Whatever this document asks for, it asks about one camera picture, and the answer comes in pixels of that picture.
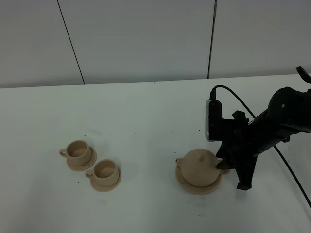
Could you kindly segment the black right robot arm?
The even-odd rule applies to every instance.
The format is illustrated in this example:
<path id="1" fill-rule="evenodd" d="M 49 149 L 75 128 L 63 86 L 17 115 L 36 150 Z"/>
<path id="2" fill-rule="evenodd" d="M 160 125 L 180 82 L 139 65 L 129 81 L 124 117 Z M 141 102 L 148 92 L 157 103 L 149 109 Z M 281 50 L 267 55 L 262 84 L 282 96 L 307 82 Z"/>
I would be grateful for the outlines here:
<path id="1" fill-rule="evenodd" d="M 236 111 L 233 119 L 222 117 L 222 107 L 215 104 L 217 114 L 210 124 L 210 137 L 221 141 L 217 157 L 222 161 L 218 169 L 235 169 L 239 182 L 237 188 L 248 190 L 257 157 L 292 134 L 311 131 L 311 92 L 285 87 L 272 96 L 268 108 L 249 122 L 245 113 Z"/>

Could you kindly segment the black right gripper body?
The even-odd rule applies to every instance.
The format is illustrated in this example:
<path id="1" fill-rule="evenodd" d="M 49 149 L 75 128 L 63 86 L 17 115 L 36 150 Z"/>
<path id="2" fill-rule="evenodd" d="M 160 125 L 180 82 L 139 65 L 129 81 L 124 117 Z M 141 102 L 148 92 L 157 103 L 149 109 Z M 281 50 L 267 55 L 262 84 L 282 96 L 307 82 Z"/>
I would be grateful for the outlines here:
<path id="1" fill-rule="evenodd" d="M 235 165 L 235 171 L 239 182 L 237 189 L 249 190 L 252 187 L 252 178 L 257 162 L 257 157 L 253 155 L 250 144 L 247 141 L 246 129 L 249 119 L 245 113 L 236 111 L 232 120 L 225 120 L 225 133 L 221 139 L 221 146 L 216 153 L 217 158 L 231 158 Z"/>

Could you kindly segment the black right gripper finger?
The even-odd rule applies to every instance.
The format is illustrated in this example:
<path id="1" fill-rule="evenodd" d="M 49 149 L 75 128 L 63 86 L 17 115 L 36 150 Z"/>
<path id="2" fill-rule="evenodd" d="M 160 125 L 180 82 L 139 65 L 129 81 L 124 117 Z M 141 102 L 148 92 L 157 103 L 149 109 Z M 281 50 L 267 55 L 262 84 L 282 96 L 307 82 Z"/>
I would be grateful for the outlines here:
<path id="1" fill-rule="evenodd" d="M 217 163 L 217 169 L 218 170 L 231 170 L 231 169 L 235 169 L 235 165 L 232 162 L 231 158 L 217 158 L 218 159 L 218 163 Z"/>

